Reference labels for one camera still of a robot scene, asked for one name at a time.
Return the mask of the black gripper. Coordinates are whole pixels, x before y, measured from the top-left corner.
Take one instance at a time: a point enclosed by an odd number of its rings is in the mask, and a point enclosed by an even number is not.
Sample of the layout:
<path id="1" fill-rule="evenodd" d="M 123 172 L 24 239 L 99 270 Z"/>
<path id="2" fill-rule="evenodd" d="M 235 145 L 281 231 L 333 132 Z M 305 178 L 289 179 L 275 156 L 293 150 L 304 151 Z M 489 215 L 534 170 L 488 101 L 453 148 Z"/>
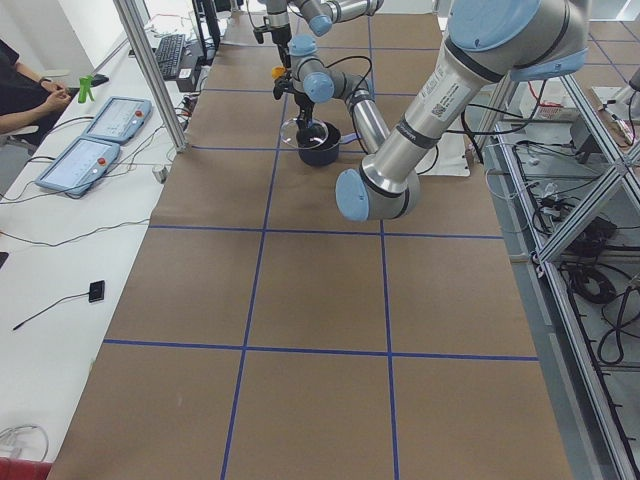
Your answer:
<path id="1" fill-rule="evenodd" d="M 274 99 L 280 100 L 285 93 L 293 95 L 294 101 L 299 108 L 298 117 L 295 119 L 297 126 L 296 141 L 298 143 L 311 143 L 314 140 L 314 122 L 312 118 L 314 102 L 304 91 L 294 87 L 290 73 L 276 73 L 273 86 Z"/>
<path id="2" fill-rule="evenodd" d="M 263 17 L 263 23 L 253 27 L 253 32 L 259 44 L 264 43 L 265 34 L 270 34 L 273 43 L 278 48 L 283 67 L 286 69 L 291 68 L 291 57 L 288 48 L 290 41 L 290 22 L 287 13 L 267 13 Z"/>

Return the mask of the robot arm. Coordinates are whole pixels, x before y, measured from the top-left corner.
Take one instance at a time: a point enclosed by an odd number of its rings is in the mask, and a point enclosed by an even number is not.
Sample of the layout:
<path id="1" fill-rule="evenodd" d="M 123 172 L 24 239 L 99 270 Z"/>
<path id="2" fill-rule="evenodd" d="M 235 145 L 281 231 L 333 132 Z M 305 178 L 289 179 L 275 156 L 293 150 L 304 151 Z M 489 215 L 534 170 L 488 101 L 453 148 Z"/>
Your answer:
<path id="1" fill-rule="evenodd" d="M 417 165 L 484 86 L 505 76 L 521 82 L 574 73 L 588 52 L 588 1 L 456 1 L 433 73 L 389 129 L 367 82 L 326 66 L 316 45 L 333 25 L 372 16 L 381 2 L 295 5 L 311 32 L 279 46 L 289 57 L 292 87 L 314 104 L 343 100 L 368 153 L 336 181 L 338 209 L 351 221 L 395 219 L 415 207 Z"/>
<path id="2" fill-rule="evenodd" d="M 252 30 L 256 41 L 264 43 L 264 35 L 270 34 L 285 68 L 291 67 L 289 42 L 292 39 L 289 6 L 294 5 L 316 37 L 328 33 L 334 24 L 344 23 L 361 16 L 373 16 L 384 5 L 383 0 L 319 1 L 319 0 L 268 0 L 261 1 L 266 7 L 263 23 Z"/>

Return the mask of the person's hand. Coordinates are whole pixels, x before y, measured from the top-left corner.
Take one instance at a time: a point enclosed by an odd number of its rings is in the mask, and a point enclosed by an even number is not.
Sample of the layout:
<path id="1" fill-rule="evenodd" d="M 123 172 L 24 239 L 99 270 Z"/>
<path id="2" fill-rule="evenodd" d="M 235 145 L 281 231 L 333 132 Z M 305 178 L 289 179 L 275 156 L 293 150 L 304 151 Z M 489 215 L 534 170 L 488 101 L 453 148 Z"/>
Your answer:
<path id="1" fill-rule="evenodd" d="M 71 102 L 71 96 L 64 88 L 53 90 L 43 106 L 46 112 L 64 111 Z"/>

